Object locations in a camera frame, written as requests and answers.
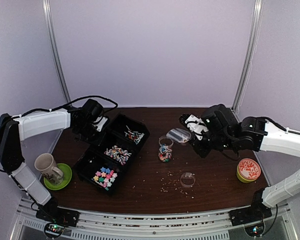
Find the metal scoop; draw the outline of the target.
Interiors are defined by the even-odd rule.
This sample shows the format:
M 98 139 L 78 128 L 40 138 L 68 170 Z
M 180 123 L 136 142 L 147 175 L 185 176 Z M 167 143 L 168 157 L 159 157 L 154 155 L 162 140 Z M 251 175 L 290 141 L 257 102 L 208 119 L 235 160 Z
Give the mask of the metal scoop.
M 173 128 L 165 135 L 167 138 L 178 144 L 186 144 L 192 138 L 192 134 L 181 128 Z

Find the black three-compartment candy bin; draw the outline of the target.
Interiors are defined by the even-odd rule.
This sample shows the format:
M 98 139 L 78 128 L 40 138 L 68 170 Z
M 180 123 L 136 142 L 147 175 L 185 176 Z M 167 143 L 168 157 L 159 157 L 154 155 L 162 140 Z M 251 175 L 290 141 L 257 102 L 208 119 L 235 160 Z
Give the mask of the black three-compartment candy bin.
M 146 125 L 119 113 L 96 145 L 91 145 L 73 166 L 82 181 L 111 196 L 145 145 Z

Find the clear plastic jar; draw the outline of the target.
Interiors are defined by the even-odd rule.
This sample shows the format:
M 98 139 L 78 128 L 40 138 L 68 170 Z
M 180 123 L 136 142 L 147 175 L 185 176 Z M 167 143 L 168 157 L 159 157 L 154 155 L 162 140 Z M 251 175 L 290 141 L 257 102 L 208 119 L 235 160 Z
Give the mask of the clear plastic jar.
M 159 149 L 158 149 L 158 158 L 161 162 L 167 163 L 172 159 L 172 148 L 174 145 L 173 140 L 167 136 L 161 136 L 158 139 Z

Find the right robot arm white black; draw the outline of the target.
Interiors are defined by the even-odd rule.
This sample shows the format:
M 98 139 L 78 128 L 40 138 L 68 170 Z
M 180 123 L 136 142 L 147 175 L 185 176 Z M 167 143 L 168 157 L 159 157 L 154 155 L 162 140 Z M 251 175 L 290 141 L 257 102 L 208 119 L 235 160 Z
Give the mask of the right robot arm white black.
M 277 152 L 300 158 L 300 131 L 283 127 L 269 117 L 248 116 L 238 121 L 233 111 L 223 104 L 213 105 L 200 117 L 189 115 L 183 120 L 194 139 L 194 151 L 205 158 L 211 150 Z M 246 216 L 258 220 L 267 208 L 300 193 L 300 169 L 279 183 L 263 189 L 257 202 L 249 206 Z

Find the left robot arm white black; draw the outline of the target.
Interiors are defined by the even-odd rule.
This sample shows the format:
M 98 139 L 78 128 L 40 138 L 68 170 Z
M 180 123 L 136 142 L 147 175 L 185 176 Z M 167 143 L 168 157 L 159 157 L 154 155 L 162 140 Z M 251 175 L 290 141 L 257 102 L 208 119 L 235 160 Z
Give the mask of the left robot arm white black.
M 66 129 L 89 144 L 95 144 L 110 122 L 104 107 L 88 98 L 81 107 L 66 103 L 54 108 L 35 108 L 22 114 L 0 115 L 0 171 L 13 179 L 37 204 L 51 222 L 62 218 L 62 211 L 50 201 L 52 195 L 34 172 L 35 154 L 52 146 Z

